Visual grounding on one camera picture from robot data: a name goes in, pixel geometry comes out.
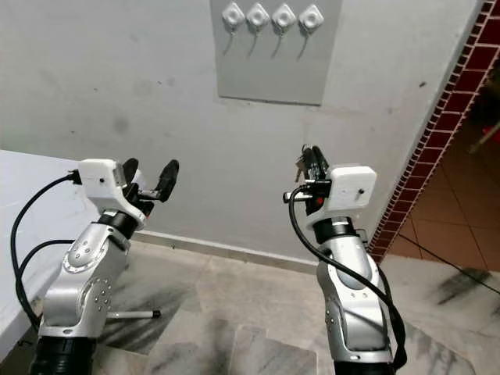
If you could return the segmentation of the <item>bunch of metal keys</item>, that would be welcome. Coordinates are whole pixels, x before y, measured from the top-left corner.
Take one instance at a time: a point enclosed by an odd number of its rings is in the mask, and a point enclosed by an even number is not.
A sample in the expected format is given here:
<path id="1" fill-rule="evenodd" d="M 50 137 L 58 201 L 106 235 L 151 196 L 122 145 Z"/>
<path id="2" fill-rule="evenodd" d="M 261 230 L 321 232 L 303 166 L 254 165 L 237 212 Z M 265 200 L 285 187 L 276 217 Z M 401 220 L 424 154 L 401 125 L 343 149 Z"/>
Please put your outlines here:
<path id="1" fill-rule="evenodd" d="M 305 155 L 301 154 L 296 161 L 296 174 L 295 183 L 300 184 L 301 182 L 309 179 L 308 163 L 305 160 Z"/>

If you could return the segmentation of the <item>grey hook board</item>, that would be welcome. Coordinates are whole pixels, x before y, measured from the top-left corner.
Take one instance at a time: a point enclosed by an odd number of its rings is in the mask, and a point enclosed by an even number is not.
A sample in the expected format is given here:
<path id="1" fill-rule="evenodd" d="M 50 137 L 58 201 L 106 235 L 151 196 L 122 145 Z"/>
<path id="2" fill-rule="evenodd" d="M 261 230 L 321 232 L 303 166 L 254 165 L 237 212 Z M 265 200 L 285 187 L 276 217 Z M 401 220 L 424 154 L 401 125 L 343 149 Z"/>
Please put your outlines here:
<path id="1" fill-rule="evenodd" d="M 270 24 L 260 35 L 256 47 L 248 55 L 253 35 L 245 21 L 230 50 L 223 55 L 229 34 L 221 20 L 221 12 L 236 2 L 245 14 L 260 2 L 270 14 Z M 287 3 L 298 15 L 309 5 L 316 4 L 325 21 L 312 36 L 303 57 L 297 61 L 304 37 L 298 22 L 284 36 L 280 51 L 272 58 L 278 36 L 271 16 Z M 209 0 L 209 15 L 215 42 L 217 93 L 223 98 L 294 105 L 320 105 L 327 81 L 343 0 Z"/>

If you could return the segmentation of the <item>white wall hook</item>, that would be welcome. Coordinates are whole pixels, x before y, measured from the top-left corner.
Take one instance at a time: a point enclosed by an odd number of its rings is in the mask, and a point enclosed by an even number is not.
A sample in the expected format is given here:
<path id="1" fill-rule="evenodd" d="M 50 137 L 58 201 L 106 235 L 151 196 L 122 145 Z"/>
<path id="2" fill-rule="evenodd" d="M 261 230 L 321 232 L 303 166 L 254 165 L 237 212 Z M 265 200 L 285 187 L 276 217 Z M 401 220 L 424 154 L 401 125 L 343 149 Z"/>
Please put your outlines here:
<path id="1" fill-rule="evenodd" d="M 260 2 L 257 2 L 247 11 L 246 22 L 248 24 L 248 29 L 253 35 L 252 45 L 248 52 L 248 55 L 251 55 L 263 30 L 270 24 L 270 14 Z"/>
<path id="2" fill-rule="evenodd" d="M 303 57 L 312 36 L 323 26 L 324 21 L 324 15 L 316 4 L 309 5 L 298 15 L 298 27 L 300 35 L 304 37 L 304 41 L 297 54 L 297 61 Z"/>
<path id="3" fill-rule="evenodd" d="M 236 2 L 230 2 L 223 9 L 220 17 L 223 22 L 223 26 L 229 34 L 227 43 L 223 48 L 223 55 L 226 55 L 230 50 L 230 47 L 233 44 L 233 41 L 235 40 L 239 29 L 243 25 L 245 25 L 246 17 L 242 9 L 239 7 L 239 4 L 237 4 Z"/>
<path id="4" fill-rule="evenodd" d="M 298 22 L 298 18 L 293 9 L 287 3 L 282 3 L 272 14 L 271 22 L 275 35 L 278 36 L 276 46 L 271 54 L 274 58 L 280 51 L 284 36 Z"/>

